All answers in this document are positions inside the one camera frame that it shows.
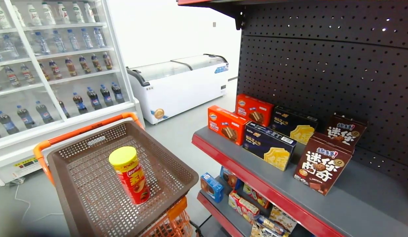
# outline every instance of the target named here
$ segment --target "black pegboard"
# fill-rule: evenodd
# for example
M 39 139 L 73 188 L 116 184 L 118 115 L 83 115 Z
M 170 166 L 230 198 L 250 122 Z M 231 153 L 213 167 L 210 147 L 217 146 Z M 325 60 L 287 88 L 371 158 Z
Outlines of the black pegboard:
M 324 121 L 334 111 L 369 120 L 354 159 L 407 182 L 408 2 L 285 2 L 243 14 L 237 92 Z

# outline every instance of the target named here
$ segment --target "red shelf edge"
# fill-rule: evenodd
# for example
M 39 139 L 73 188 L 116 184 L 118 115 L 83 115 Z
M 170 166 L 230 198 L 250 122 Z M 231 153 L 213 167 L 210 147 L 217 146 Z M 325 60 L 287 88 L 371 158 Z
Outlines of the red shelf edge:
M 213 206 L 213 204 L 208 201 L 208 199 L 200 192 L 198 192 L 197 199 L 202 205 L 204 205 L 204 207 L 211 213 L 211 215 L 213 215 L 213 217 L 220 223 L 220 225 L 222 225 L 222 227 L 229 232 L 231 236 L 243 237 L 242 233 L 240 233 L 240 231 L 233 224 L 231 224 L 231 222 L 229 222 L 229 220 L 226 219 L 225 216 L 221 214 L 219 210 L 217 210 L 217 208 Z
M 231 160 L 228 156 L 224 155 L 222 152 L 214 148 L 211 144 L 208 144 L 207 141 L 203 140 L 199 136 L 195 134 L 193 135 L 192 144 L 205 152 L 219 164 L 236 174 L 238 178 L 240 178 L 245 183 L 248 183 L 269 201 L 275 203 L 276 206 L 284 210 L 286 213 L 289 213 L 291 217 L 298 220 L 303 227 L 312 232 L 315 236 L 343 237 L 343 235 L 336 231 L 334 228 L 331 228 L 329 225 L 325 224 L 323 221 L 321 221 L 311 213 L 308 213 L 299 205 L 295 204 L 286 196 L 282 195 L 274 188 L 265 184 L 264 181 L 259 177 L 256 177 L 247 169 L 242 168 L 237 162 Z

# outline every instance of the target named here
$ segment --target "orange cookie box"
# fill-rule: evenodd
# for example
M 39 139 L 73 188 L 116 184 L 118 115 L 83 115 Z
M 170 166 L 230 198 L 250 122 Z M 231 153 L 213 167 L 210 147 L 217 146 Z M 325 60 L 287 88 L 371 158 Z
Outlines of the orange cookie box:
M 242 145 L 247 121 L 217 105 L 208 108 L 208 128 L 235 144 Z

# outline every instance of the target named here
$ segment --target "chest freezer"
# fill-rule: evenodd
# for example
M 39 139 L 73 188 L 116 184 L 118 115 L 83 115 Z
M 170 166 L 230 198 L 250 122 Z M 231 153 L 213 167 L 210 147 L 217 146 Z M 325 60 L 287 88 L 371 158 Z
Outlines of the chest freezer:
M 156 124 L 226 94 L 229 63 L 212 54 L 128 68 L 144 119 Z

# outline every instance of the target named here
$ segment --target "gray floor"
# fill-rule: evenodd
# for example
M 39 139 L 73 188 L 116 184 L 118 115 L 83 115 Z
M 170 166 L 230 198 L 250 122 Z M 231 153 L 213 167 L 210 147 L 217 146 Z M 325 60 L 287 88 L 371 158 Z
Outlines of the gray floor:
M 220 164 L 196 148 L 191 143 L 191 139 L 196 130 L 206 126 L 209 106 L 218 105 L 230 111 L 234 110 L 236 84 L 237 80 L 228 83 L 228 94 L 224 97 L 156 125 L 148 123 L 146 131 L 199 175 L 208 172 L 217 176 L 220 172 Z M 191 220 L 198 225 L 210 216 L 207 209 L 196 199 L 200 189 L 198 183 L 187 194 L 187 212 Z M 10 233 L 22 226 L 21 223 L 28 228 L 45 230 L 57 236 L 69 235 L 58 195 L 42 171 L 28 176 L 22 185 L 0 187 L 0 237 L 11 236 Z

